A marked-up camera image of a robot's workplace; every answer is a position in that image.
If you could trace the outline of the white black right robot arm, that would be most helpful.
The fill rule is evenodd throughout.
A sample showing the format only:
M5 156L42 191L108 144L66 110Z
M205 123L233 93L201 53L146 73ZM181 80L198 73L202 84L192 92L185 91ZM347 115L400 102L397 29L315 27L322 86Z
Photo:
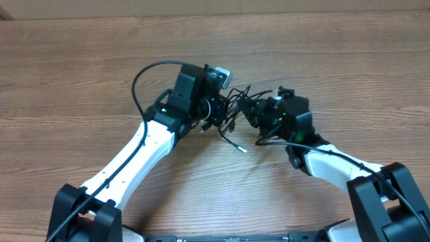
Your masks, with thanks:
M354 217L322 229L319 241L429 240L429 207L405 165L341 152L315 132L304 97L246 97L239 110L260 129L257 145L284 146L294 168L349 195Z

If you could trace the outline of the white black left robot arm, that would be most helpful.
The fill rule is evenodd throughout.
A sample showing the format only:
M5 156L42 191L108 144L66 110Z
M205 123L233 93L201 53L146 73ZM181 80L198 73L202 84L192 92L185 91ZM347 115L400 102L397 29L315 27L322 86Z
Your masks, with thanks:
M221 67L178 62L175 86L146 110L127 145L96 175L56 194L47 241L145 241L122 222L122 213L149 171L200 122L218 126L227 100L220 94L232 80Z

